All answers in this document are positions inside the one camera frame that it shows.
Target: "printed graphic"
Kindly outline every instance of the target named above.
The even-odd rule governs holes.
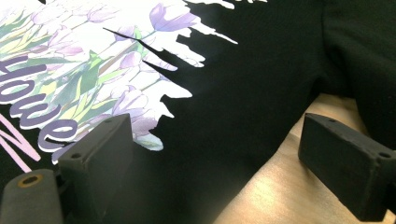
[[[9,115],[21,119],[22,129],[41,130],[37,145],[52,153],[53,163],[71,147],[64,142],[76,142],[102,120],[125,113],[130,114],[137,144],[163,149],[161,139],[149,132],[161,116],[173,117],[161,98],[187,98],[191,93],[151,68],[146,62],[177,70],[137,40],[156,50],[166,49],[195,67],[204,66],[205,58],[177,43],[178,35],[189,37],[195,29],[237,44],[202,24],[186,4],[233,8],[228,2],[109,2],[52,0],[42,5],[21,0],[0,11],[0,104],[12,105]],[[3,116],[0,121],[7,125]],[[16,139],[0,132],[0,144],[27,172],[30,169],[4,139],[35,161],[40,157],[9,128]]]

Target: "tulip print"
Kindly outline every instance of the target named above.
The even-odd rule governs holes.
[[[132,132],[136,136],[149,134],[149,130],[157,127],[157,124],[158,120],[155,119],[155,111],[152,109],[142,115],[131,118]]]
[[[125,57],[122,59],[120,63],[120,68],[130,68],[130,67],[135,67],[138,66],[142,62],[142,54],[133,51],[131,53],[128,53],[125,55]]]
[[[131,117],[136,117],[144,112],[143,107],[148,103],[149,99],[142,91],[137,90],[134,86],[128,86],[120,99],[113,107],[113,115],[129,113]]]
[[[87,15],[87,19],[93,23],[100,23],[115,17],[115,13],[118,12],[115,8],[106,5],[94,6]]]
[[[74,56],[83,51],[81,47],[76,46],[76,43],[77,41],[73,37],[72,30],[62,26],[62,28],[57,30],[51,37],[48,47],[64,56]]]
[[[30,18],[36,25],[44,25],[56,21],[64,13],[65,10],[62,7],[46,6],[32,13]]]
[[[134,26],[121,26],[121,28],[118,30],[118,33],[122,35],[127,35],[129,37],[134,37],[134,28]],[[116,38],[116,41],[130,40],[120,35],[114,35],[114,37]]]
[[[173,32],[196,24],[199,18],[190,13],[188,7],[173,5],[164,7],[158,4],[149,13],[151,24],[156,31]]]

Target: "black fabric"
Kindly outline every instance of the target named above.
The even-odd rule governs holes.
[[[175,115],[153,131],[164,150],[134,145],[106,223],[212,221],[320,92],[355,97],[374,140],[396,148],[394,1],[233,3],[235,10],[189,4],[238,45],[195,31],[179,38],[206,57],[205,67],[166,58],[178,67],[166,76],[193,97],[163,98]],[[17,169],[3,167],[0,175],[9,179]]]

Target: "pink lettering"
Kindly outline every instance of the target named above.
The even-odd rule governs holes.
[[[40,155],[35,151],[35,149],[30,145],[30,143],[21,135],[21,133],[15,129],[12,124],[0,114],[0,122],[3,123],[4,126],[13,134],[14,137],[0,130],[0,146],[4,148],[4,150],[8,153],[9,156],[21,167],[21,169],[27,173],[32,171],[29,166],[21,159],[21,157],[17,154],[17,152],[6,142],[7,139],[9,142],[18,147],[21,151],[23,151],[26,155],[32,158],[35,161],[39,161],[41,159]]]

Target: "wooden table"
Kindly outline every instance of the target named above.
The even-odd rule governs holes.
[[[321,94],[306,112],[337,119],[367,133],[353,99]],[[302,128],[303,118],[290,130],[274,157],[223,211],[216,224],[362,223],[298,160]],[[390,224],[394,220],[395,215],[388,211],[381,223]]]

